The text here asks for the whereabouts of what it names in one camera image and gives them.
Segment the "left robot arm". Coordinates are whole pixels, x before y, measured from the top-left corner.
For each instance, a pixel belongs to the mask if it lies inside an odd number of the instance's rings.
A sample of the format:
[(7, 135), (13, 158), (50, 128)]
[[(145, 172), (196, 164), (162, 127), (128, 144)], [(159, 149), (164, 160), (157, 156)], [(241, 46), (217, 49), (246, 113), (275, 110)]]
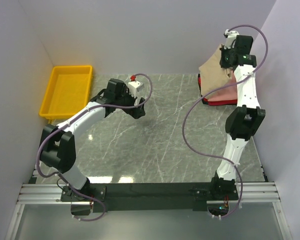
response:
[(147, 100), (137, 97), (143, 88), (144, 84), (137, 81), (135, 76), (128, 83), (112, 78), (106, 88), (74, 116), (58, 125), (46, 125), (42, 130), (36, 166), (44, 163), (55, 169), (55, 174), (69, 185), (78, 201), (91, 198), (90, 180), (76, 166), (76, 140), (117, 109), (134, 119), (145, 116), (144, 104)]

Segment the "beige t-shirt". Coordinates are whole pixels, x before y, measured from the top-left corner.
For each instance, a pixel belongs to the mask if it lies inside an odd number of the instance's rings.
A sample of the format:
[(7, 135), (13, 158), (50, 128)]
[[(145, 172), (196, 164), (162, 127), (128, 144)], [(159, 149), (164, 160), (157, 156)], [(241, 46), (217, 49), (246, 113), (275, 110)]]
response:
[(199, 67), (199, 73), (200, 73), (200, 80), (201, 80), (201, 95), (202, 96), (208, 96), (210, 92), (206, 92), (202, 88), (202, 84), (204, 83), (205, 78), (211, 78), (211, 77), (217, 77), (218, 75), (222, 75), (225, 73), (229, 73), (232, 71), (231, 68), (221, 68), (220, 66), (220, 59), (221, 59), (221, 50), (220, 48), (222, 45), (220, 44), (213, 55), (203, 64)]

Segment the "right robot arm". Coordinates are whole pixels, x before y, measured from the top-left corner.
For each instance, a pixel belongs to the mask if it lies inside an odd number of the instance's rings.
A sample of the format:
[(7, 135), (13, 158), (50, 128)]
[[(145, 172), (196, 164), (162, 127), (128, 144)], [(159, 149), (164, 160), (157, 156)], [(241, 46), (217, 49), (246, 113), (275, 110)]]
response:
[(211, 180), (209, 193), (214, 200), (238, 199), (236, 168), (250, 138), (255, 135), (266, 111), (260, 107), (256, 91), (257, 59), (251, 55), (253, 37), (230, 31), (221, 50), (220, 66), (232, 68), (237, 82), (237, 104), (225, 122), (227, 143), (221, 164)]

